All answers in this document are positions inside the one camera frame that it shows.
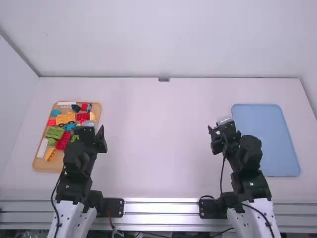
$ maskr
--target light blue cutting board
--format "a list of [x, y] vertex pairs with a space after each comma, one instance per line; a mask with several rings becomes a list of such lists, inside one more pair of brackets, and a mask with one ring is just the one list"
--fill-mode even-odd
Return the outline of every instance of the light blue cutting board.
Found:
[[299, 176], [301, 168], [282, 109], [275, 104], [235, 104], [233, 120], [242, 135], [262, 141], [265, 176]]

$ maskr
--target wooden tray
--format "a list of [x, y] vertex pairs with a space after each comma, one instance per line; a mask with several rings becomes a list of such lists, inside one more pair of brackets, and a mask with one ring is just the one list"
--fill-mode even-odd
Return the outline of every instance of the wooden tray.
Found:
[[[76, 102], [76, 104], [79, 106], [81, 106], [82, 103], [90, 103], [90, 102]], [[91, 112], [93, 112], [95, 114], [96, 122], [98, 124], [102, 107], [99, 103], [91, 103], [91, 104], [93, 105]], [[53, 105], [52, 111], [54, 109], [60, 110], [62, 114], [66, 114], [68, 112], [74, 112], [71, 108], [61, 108], [60, 106], [57, 105], [57, 103], [55, 103]], [[52, 116], [52, 111], [50, 113], [50, 117], [48, 118], [48, 120], [55, 119], [55, 117]], [[45, 138], [44, 135], [45, 135], [45, 132], [47, 129], [48, 129], [48, 126], [45, 126], [44, 131], [43, 131], [43, 135], [41, 137], [38, 149], [37, 149], [36, 154], [35, 154], [35, 158], [34, 158], [32, 167], [35, 171], [38, 171], [38, 172], [56, 172], [56, 173], [59, 173], [63, 167], [64, 151], [56, 150], [54, 158], [51, 161], [46, 161], [45, 158], [37, 158], [36, 157], [38, 150], [40, 148], [41, 142], [42, 142], [43, 138]], [[49, 148], [53, 148], [53, 146], [48, 145], [46, 148], [46, 151], [49, 150]]]

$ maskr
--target table surface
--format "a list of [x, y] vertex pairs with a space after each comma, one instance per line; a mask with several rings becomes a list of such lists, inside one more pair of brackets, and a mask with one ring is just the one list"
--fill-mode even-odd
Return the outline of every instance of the table surface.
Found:
[[[107, 197], [219, 196], [222, 156], [210, 149], [207, 125], [236, 103], [281, 106], [302, 173], [267, 178], [277, 201], [317, 201], [317, 121], [296, 78], [42, 78], [4, 173], [0, 199], [48, 199], [58, 174], [32, 170], [43, 128], [56, 101], [92, 101], [103, 109], [109, 151], [99, 154], [93, 189]], [[225, 165], [223, 190], [231, 191]]]

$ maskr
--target toy pieces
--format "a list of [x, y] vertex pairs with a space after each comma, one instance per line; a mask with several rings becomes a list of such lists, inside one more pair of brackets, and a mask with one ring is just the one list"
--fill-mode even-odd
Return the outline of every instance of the toy pieces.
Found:
[[55, 119], [52, 119], [52, 120], [49, 120], [48, 123], [47, 123], [48, 126], [50, 125], [56, 125], [56, 120]]
[[90, 112], [91, 111], [91, 107], [92, 107], [93, 105], [90, 103], [90, 104], [87, 104], [87, 103], [83, 103], [82, 105], [81, 105], [81, 111], [86, 111], [86, 112]]
[[57, 115], [59, 115], [59, 114], [61, 114], [60, 110], [54, 109], [54, 110], [52, 111], [52, 116], [53, 116], [53, 117], [57, 117]]
[[75, 140], [79, 140], [79, 135], [72, 135], [71, 142], [74, 142]]
[[90, 114], [89, 113], [77, 114], [77, 120], [80, 121], [81, 119], [90, 120]]
[[48, 146], [48, 142], [49, 142], [48, 139], [43, 138], [43, 140], [41, 142], [41, 145], [40, 145], [40, 148], [39, 148], [39, 151], [38, 151], [38, 153], [36, 155], [37, 158], [43, 158], [44, 157], [44, 153], [45, 153], [46, 147]]
[[89, 113], [89, 120], [96, 120], [96, 116], [94, 113]]
[[56, 124], [60, 127], [66, 124], [73, 124], [76, 122], [75, 113], [60, 114], [56, 117]]
[[85, 123], [85, 121], [87, 121], [86, 119], [81, 118], [81, 120], [79, 121], [80, 124]]
[[76, 102], [58, 102], [57, 105], [59, 105], [61, 108], [71, 108], [71, 105], [76, 104]]
[[76, 127], [76, 123], [65, 125], [65, 130], [72, 130], [72, 128]]
[[50, 148], [45, 154], [45, 160], [51, 161], [53, 159], [54, 154], [56, 153], [55, 148]]
[[56, 140], [54, 138], [49, 138], [49, 145], [55, 146]]
[[75, 111], [75, 112], [77, 112], [77, 113], [79, 113], [79, 111], [80, 111], [80, 106], [78, 106], [78, 105], [76, 105], [76, 104], [73, 104], [73, 105], [71, 105], [71, 108]]
[[64, 129], [57, 126], [50, 126], [45, 133], [45, 137], [54, 138], [56, 140], [61, 139]]
[[61, 139], [56, 143], [56, 149], [57, 150], [65, 150], [67, 144], [69, 143], [69, 139], [71, 136], [70, 131], [65, 131]]

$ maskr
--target metal extrusion frame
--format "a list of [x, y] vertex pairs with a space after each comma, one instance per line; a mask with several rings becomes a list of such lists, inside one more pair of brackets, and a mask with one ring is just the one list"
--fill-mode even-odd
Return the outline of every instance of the metal extrusion frame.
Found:
[[[113, 218], [123, 231], [220, 232], [227, 219], [201, 219], [196, 198], [125, 198], [124, 216]], [[274, 202], [280, 232], [317, 233], [317, 203]], [[49, 200], [0, 200], [0, 229], [49, 229]], [[96, 218], [91, 230], [111, 230], [108, 218]]]

